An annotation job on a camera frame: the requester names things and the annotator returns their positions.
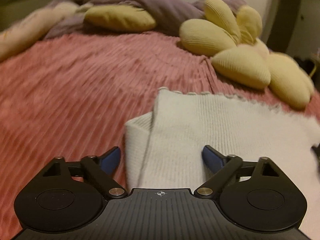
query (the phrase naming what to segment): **folded white blanket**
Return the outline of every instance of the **folded white blanket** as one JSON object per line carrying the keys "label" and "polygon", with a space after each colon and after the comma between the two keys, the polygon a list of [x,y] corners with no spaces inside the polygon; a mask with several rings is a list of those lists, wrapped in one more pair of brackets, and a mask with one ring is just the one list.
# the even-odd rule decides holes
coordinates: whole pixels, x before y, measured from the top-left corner
{"label": "folded white blanket", "polygon": [[320,142],[314,118],[284,113],[236,96],[170,92],[161,88],[152,113],[126,123],[129,188],[191,188],[209,174],[201,150],[211,145],[245,161],[270,157],[308,202],[300,229],[320,239],[320,182],[310,148]]}

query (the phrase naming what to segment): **black device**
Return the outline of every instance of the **black device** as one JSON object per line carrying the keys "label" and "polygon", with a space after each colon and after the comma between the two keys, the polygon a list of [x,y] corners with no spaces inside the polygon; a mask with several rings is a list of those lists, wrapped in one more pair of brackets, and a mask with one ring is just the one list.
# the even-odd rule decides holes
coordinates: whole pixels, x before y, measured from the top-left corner
{"label": "black device", "polygon": [[312,146],[311,149],[313,150],[314,154],[317,157],[318,160],[318,169],[320,171],[320,144],[318,146]]}
{"label": "black device", "polygon": [[128,194],[109,176],[119,154],[115,147],[80,162],[50,161],[15,199],[23,230],[13,239],[309,239],[298,229],[305,197],[267,157],[244,162],[205,146],[202,158],[214,175],[194,193],[135,188]]}

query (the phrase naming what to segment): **pink ribbed blanket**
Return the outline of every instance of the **pink ribbed blanket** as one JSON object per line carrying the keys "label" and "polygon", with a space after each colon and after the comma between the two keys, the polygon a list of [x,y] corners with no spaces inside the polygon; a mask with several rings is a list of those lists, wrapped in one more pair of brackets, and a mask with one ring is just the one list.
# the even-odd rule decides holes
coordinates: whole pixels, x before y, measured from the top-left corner
{"label": "pink ribbed blanket", "polygon": [[[115,145],[123,151],[124,123],[152,110],[159,87],[279,102],[269,89],[221,81],[208,58],[184,51],[178,40],[156,32],[72,34],[0,64],[1,240],[20,230],[15,196],[48,161],[77,161]],[[320,119],[319,99],[316,93],[305,114]],[[124,154],[115,179],[125,185]]]}

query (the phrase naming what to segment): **blue trigger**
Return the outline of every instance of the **blue trigger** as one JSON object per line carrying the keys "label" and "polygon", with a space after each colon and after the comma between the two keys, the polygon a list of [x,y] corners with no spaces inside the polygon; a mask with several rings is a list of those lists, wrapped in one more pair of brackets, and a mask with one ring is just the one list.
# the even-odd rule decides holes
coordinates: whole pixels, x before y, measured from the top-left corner
{"label": "blue trigger", "polygon": [[216,174],[224,167],[224,158],[225,156],[223,156],[221,153],[219,153],[209,145],[205,146],[202,150],[202,159],[204,161],[204,164],[213,174]]}
{"label": "blue trigger", "polygon": [[113,147],[110,151],[99,157],[100,168],[109,176],[112,176],[112,173],[120,163],[120,153],[119,147]]}

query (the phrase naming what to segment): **metal pin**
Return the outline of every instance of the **metal pin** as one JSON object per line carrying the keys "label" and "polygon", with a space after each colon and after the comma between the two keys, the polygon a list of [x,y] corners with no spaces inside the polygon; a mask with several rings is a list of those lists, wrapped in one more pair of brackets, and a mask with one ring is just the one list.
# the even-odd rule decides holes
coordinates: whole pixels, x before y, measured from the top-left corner
{"label": "metal pin", "polygon": [[113,196],[120,196],[124,193],[124,190],[119,187],[114,187],[111,190],[109,190],[109,193],[110,195],[113,195]]}
{"label": "metal pin", "polygon": [[208,187],[201,187],[197,189],[198,194],[202,195],[202,196],[209,196],[213,193],[212,189],[208,188]]}

